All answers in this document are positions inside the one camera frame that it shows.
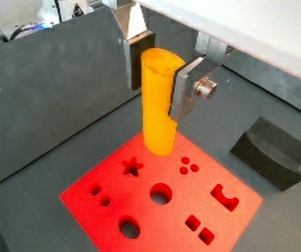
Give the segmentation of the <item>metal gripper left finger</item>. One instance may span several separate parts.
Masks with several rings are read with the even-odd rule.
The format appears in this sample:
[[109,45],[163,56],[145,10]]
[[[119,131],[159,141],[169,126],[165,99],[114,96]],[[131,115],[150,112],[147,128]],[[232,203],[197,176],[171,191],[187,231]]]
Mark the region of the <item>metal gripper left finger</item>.
[[113,13],[122,31],[127,86],[135,91],[142,87],[141,55],[155,46],[155,34],[147,29],[138,2],[117,1]]

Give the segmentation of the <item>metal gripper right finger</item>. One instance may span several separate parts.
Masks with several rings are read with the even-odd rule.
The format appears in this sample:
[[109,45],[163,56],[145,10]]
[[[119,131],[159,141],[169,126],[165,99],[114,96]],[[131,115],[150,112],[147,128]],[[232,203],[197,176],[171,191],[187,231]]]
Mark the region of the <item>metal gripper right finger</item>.
[[175,75],[170,116],[177,122],[193,111],[199,97],[213,98],[217,83],[211,80],[211,76],[236,52],[236,48],[201,32],[197,36],[195,51],[199,56],[177,71]]

